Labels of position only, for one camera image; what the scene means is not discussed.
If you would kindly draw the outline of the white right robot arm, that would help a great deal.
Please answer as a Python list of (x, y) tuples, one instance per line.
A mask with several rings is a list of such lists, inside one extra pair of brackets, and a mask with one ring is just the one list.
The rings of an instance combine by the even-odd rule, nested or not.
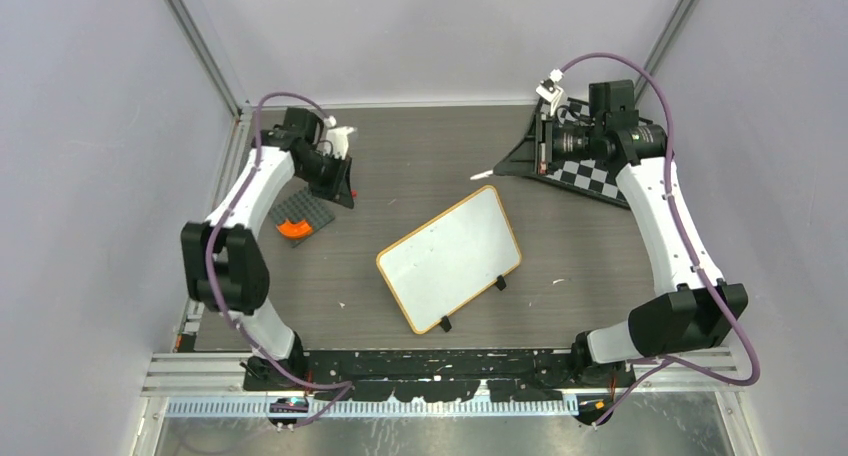
[(742, 284), (726, 281), (700, 241), (667, 156), (667, 132), (640, 116), (633, 82), (593, 83), (588, 100), (562, 103), (562, 88), (547, 78), (536, 93), (525, 135), (495, 174), (543, 178), (594, 162), (635, 218), (656, 294), (624, 322), (576, 336), (569, 356), (574, 379), (596, 386), (617, 363), (719, 346), (748, 295)]

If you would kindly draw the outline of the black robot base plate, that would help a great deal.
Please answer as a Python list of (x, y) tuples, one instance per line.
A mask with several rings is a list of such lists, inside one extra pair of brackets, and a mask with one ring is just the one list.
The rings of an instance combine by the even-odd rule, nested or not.
[(566, 389), (608, 396), (635, 381), (624, 364), (576, 370), (556, 349), (315, 350), (293, 371), (318, 401), (466, 402), (488, 390), (494, 402), (554, 401)]

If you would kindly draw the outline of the white whiteboard orange frame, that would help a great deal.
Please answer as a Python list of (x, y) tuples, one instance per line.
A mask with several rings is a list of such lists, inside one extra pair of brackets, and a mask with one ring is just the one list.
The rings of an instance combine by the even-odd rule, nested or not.
[(376, 256), (411, 331), (439, 326), (522, 262), (497, 189), (484, 185)]

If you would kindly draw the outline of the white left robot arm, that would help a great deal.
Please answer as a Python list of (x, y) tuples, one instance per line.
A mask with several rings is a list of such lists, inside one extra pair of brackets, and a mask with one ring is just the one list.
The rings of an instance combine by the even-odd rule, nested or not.
[(260, 130), (247, 166), (224, 200), (202, 222), (186, 223), (180, 243), (188, 295), (222, 316), (251, 346), (247, 366), (284, 390), (307, 374), (300, 336), (269, 299), (270, 272), (257, 236), (278, 194), (292, 180), (318, 199), (353, 208), (350, 147), (357, 135), (305, 108)]

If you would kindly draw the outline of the red capped whiteboard marker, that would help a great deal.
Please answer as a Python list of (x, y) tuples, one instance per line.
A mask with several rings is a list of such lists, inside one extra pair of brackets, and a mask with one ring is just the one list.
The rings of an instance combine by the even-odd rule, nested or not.
[(489, 178), (493, 175), (494, 175), (493, 170), (487, 170), (487, 171), (483, 171), (483, 172), (480, 172), (480, 173), (477, 173), (477, 174), (470, 176), (469, 180), (470, 181), (478, 181), (478, 180)]

